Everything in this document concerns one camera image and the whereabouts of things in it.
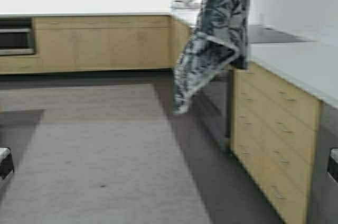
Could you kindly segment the robot base left corner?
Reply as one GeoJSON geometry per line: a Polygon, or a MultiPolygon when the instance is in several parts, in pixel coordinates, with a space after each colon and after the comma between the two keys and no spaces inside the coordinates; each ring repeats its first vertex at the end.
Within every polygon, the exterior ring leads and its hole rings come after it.
{"type": "Polygon", "coordinates": [[[14,162],[10,148],[1,148],[1,181],[4,181],[11,173],[14,172],[14,162]]]}

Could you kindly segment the robot base right corner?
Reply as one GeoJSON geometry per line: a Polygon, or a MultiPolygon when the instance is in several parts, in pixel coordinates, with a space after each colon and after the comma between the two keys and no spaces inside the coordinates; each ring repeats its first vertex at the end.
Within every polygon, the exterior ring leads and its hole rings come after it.
{"type": "Polygon", "coordinates": [[[338,181],[337,166],[338,166],[337,148],[332,148],[330,149],[330,154],[328,157],[327,173],[336,182],[338,181]]]}

